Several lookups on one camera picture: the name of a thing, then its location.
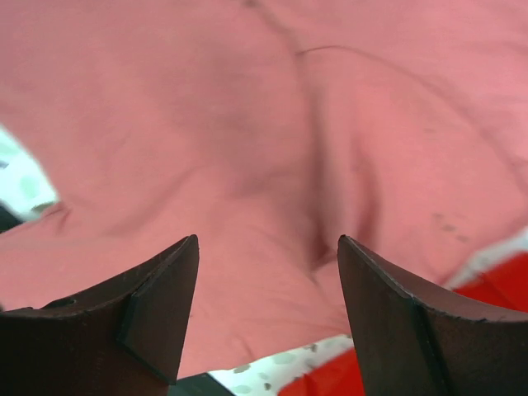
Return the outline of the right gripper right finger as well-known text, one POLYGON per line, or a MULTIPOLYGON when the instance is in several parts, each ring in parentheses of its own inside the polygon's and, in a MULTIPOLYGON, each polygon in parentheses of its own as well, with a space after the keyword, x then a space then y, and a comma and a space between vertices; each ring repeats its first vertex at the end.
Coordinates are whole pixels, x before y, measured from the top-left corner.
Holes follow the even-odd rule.
POLYGON ((352 238, 337 261, 367 395, 525 395, 527 315, 467 298, 352 238))

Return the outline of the pink t shirt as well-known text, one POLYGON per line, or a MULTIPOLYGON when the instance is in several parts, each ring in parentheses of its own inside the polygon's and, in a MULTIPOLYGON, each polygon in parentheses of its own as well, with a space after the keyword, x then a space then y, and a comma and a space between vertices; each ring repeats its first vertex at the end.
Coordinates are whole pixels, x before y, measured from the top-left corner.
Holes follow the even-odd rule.
POLYGON ((348 331, 343 234, 443 283, 527 224, 524 1, 4 1, 1 122, 59 202, 40 307, 200 244, 187 376, 348 331))

